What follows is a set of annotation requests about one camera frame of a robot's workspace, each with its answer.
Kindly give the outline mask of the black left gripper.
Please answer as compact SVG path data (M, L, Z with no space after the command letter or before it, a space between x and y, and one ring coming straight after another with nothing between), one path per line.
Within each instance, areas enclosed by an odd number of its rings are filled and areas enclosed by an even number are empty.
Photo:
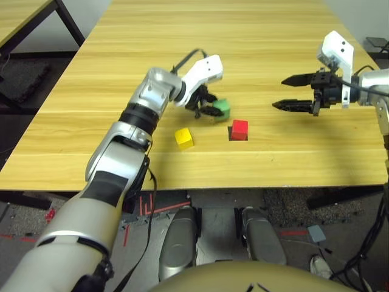
M217 97L210 94L206 85L201 85L190 97L188 103L185 106L186 110L194 112L194 118L199 119L201 114L221 117L224 112L217 107L210 106L210 102L217 101Z

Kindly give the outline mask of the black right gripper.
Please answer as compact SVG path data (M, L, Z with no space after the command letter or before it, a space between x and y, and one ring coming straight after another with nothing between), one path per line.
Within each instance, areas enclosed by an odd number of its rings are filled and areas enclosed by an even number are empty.
M342 102L342 80L333 72L319 69L316 73L292 75L281 81L282 85L300 87L310 85L314 92L313 102L310 100L283 99L272 106L278 110L311 113L318 116L322 108Z

